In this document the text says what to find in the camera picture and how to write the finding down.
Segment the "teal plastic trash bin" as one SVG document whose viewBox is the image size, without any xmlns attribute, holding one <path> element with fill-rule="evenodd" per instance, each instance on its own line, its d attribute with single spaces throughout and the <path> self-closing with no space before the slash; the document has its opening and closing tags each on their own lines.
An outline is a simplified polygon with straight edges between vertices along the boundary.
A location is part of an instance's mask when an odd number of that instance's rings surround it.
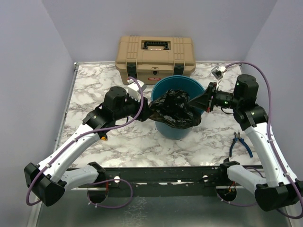
<svg viewBox="0 0 303 227">
<path fill-rule="evenodd" d="M 151 92 L 151 101 L 156 100 L 163 95 L 167 90 L 184 90 L 189 94 L 190 98 L 194 98 L 204 92 L 203 86 L 196 80 L 181 75 L 169 76 L 161 79 L 156 83 Z M 192 130 L 188 129 L 175 129 L 164 123 L 155 122 L 156 129 L 167 139 L 180 140 L 186 137 Z"/>
</svg>

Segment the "black plastic trash bag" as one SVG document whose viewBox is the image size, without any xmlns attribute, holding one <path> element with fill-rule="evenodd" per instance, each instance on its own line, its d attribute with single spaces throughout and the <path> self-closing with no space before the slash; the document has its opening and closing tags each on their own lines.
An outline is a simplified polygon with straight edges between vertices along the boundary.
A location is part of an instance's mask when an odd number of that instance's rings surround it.
<svg viewBox="0 0 303 227">
<path fill-rule="evenodd" d="M 172 128 L 187 129 L 201 123 L 201 113 L 189 105 L 189 94 L 184 90 L 167 90 L 149 105 L 149 119 Z"/>
</svg>

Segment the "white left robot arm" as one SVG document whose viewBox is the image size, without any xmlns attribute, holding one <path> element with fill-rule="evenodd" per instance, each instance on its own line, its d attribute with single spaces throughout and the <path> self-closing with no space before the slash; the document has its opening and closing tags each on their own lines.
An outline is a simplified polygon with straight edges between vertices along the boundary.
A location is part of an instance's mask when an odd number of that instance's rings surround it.
<svg viewBox="0 0 303 227">
<path fill-rule="evenodd" d="M 146 86 L 132 83 L 127 89 L 111 87 L 104 101 L 89 112 L 82 124 L 53 154 L 38 164 L 29 163 L 24 168 L 28 192 L 49 207 L 54 205 L 67 190 L 92 184 L 101 186 L 105 171 L 95 163 L 68 172 L 69 166 L 91 145 L 118 129 L 116 121 L 131 117 L 132 121 L 146 121 L 149 115 L 148 100 L 143 96 Z"/>
</svg>

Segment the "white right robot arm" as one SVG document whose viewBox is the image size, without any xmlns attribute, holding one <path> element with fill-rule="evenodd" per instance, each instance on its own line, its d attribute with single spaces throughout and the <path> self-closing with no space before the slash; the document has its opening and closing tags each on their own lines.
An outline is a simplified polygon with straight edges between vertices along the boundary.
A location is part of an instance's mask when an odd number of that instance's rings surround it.
<svg viewBox="0 0 303 227">
<path fill-rule="evenodd" d="M 230 108 L 241 129 L 250 139 L 263 166 L 262 178 L 238 162 L 221 164 L 217 179 L 223 185 L 236 182 L 251 192 L 264 211 L 276 210 L 303 200 L 303 183 L 286 162 L 274 140 L 265 109 L 256 104 L 258 83 L 255 77 L 241 74 L 232 93 L 216 89 L 211 82 L 200 95 L 191 99 L 190 106 L 211 112 L 214 106 Z"/>
</svg>

